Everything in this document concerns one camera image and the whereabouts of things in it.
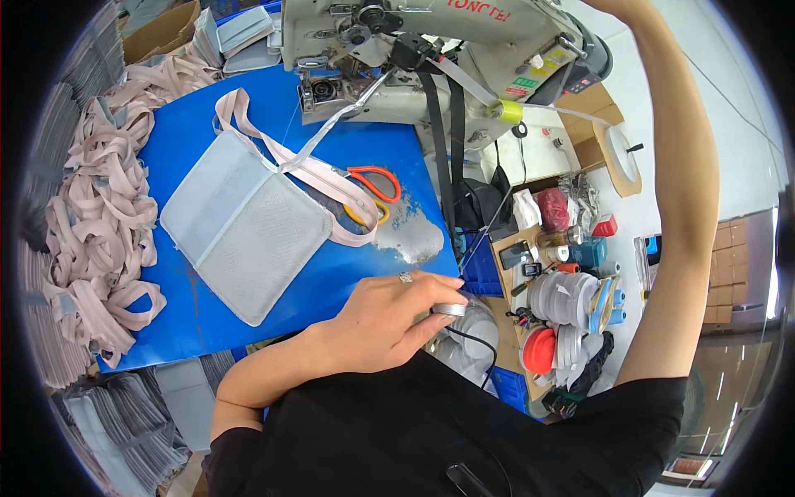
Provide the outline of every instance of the blue work surface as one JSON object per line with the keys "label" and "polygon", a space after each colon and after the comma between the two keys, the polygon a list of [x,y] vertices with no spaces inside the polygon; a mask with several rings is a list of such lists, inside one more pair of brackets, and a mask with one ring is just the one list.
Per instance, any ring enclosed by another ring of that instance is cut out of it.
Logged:
{"label": "blue work surface", "polygon": [[[155,111],[154,130],[138,156],[149,168],[149,194],[157,205],[160,208],[165,205],[215,139],[212,127],[215,102],[236,88],[245,88],[251,97],[251,122],[274,139],[283,139],[286,146],[297,152],[321,125],[319,122],[301,125],[297,85],[298,76],[285,72],[279,65],[219,81]],[[265,149],[261,140],[256,142]],[[351,295],[356,282],[368,276],[397,274],[417,267],[449,276],[458,275],[444,220],[411,126],[339,122],[312,155],[341,168],[355,165],[387,167],[400,181],[407,215],[421,212],[441,230],[444,237],[441,252],[419,266],[410,266],[403,262],[395,249],[378,249],[373,244],[359,248],[344,247],[326,241],[262,324],[253,328],[236,317],[210,291],[158,224],[154,230],[157,264],[143,268],[141,279],[160,285],[168,304],[152,324],[134,332],[137,342],[130,353],[122,357],[116,371],[211,354],[301,330],[334,317]],[[339,206],[329,207],[332,212],[342,211]],[[401,220],[394,214],[393,217],[396,219],[390,222],[399,230]],[[356,226],[344,214],[338,218],[347,228]],[[140,312],[148,306],[148,297],[143,297],[130,306],[130,310]],[[102,360],[99,365],[101,371],[111,371]]]}

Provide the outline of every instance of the industrial sewing machine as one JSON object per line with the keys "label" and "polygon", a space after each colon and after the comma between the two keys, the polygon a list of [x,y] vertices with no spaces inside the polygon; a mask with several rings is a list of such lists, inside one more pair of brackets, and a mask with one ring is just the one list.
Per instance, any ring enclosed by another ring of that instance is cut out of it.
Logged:
{"label": "industrial sewing machine", "polygon": [[559,0],[491,1],[285,0],[284,66],[301,78],[302,122],[331,117],[380,76],[358,114],[345,117],[413,124],[428,153],[428,89],[417,73],[431,72],[447,143],[450,76],[465,90],[465,147],[477,150],[521,119],[512,103],[548,105],[610,73],[607,45]]}

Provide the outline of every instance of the pink strap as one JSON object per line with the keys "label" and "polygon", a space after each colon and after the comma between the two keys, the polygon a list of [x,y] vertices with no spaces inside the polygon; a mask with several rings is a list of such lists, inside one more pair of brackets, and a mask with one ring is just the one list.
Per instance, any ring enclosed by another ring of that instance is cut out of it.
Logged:
{"label": "pink strap", "polygon": [[[75,129],[64,165],[72,175],[45,210],[53,260],[44,293],[64,337],[95,340],[110,367],[135,343],[130,330],[151,323],[166,304],[160,286],[138,280],[142,266],[157,263],[157,202],[135,154],[149,139],[154,109],[217,79],[218,69],[188,44],[184,55],[153,68],[128,66],[127,81],[89,99]],[[151,309],[126,310],[145,294]]]}
{"label": "pink strap", "polygon": [[[249,101],[248,93],[242,88],[230,91],[221,97],[215,104],[215,113],[221,123],[221,129],[235,131],[259,153],[257,146],[247,136],[244,136],[232,126],[231,119],[232,115],[234,115],[240,131],[249,136],[261,138],[279,165],[295,157],[296,154],[292,150],[276,142],[267,134],[262,133],[249,121],[247,115]],[[373,241],[378,227],[378,208],[375,206],[373,199],[360,187],[333,172],[327,165],[314,157],[308,157],[298,168],[290,171],[290,174],[317,189],[325,196],[350,207],[360,219],[364,220],[365,226],[369,230],[365,235],[351,233],[337,222],[336,217],[332,213],[324,208],[332,222],[332,234],[329,236],[332,242],[349,247],[361,247]]]}

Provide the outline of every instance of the orange scissors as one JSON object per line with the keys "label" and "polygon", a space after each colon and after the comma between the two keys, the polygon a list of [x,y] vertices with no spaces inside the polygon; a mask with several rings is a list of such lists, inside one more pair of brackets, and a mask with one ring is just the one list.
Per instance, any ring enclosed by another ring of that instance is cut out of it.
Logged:
{"label": "orange scissors", "polygon": [[[373,199],[373,201],[375,202],[376,207],[378,207],[378,210],[383,212],[383,215],[379,216],[378,224],[383,224],[384,222],[386,222],[387,219],[390,218],[390,210],[384,204],[384,202],[387,202],[388,204],[395,204],[398,200],[400,200],[400,195],[401,195],[400,183],[398,182],[398,179],[395,177],[395,175],[393,175],[386,169],[378,167],[376,165],[363,165],[359,167],[352,167],[348,168],[346,171],[340,170],[339,173],[343,177],[351,177],[355,180],[358,180],[364,186],[366,186],[371,192],[373,192],[373,194],[377,197],[376,199]],[[395,190],[394,196],[386,196],[384,192],[379,190],[377,186],[372,184],[370,180],[368,180],[363,174],[360,173],[378,173],[384,176],[392,184]],[[351,219],[354,220],[355,223],[364,226],[365,224],[364,221],[362,221],[361,218],[359,218],[356,214],[354,214],[351,208],[349,208],[347,205],[343,205],[343,208],[345,209],[345,213],[348,214],[351,217]]]}

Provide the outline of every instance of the red box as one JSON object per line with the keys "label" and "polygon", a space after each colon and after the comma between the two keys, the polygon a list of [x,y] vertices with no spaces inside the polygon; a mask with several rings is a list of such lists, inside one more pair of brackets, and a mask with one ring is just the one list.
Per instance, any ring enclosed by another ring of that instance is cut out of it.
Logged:
{"label": "red box", "polygon": [[613,236],[619,230],[619,224],[615,222],[615,216],[610,214],[610,217],[604,216],[599,224],[594,228],[591,236]]}

